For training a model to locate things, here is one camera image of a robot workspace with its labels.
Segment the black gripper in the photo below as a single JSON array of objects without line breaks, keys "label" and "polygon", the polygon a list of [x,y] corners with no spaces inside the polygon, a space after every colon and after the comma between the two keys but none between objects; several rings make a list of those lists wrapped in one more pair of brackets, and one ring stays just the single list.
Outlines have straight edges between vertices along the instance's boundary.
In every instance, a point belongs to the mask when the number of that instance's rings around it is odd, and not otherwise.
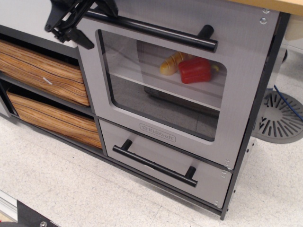
[{"label": "black gripper", "polygon": [[61,43],[73,40],[88,50],[94,48],[92,41],[77,29],[77,24],[94,3],[106,16],[118,17],[118,7],[114,0],[52,0],[45,31],[53,33]]}]

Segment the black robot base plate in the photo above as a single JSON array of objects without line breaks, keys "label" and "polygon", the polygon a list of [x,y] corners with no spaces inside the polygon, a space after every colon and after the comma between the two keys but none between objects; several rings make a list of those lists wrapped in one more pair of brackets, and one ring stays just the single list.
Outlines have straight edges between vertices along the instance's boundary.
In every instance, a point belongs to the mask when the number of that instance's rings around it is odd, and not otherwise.
[{"label": "black robot base plate", "polygon": [[17,201],[17,222],[0,223],[1,227],[58,227],[56,223],[36,212],[24,203]]}]

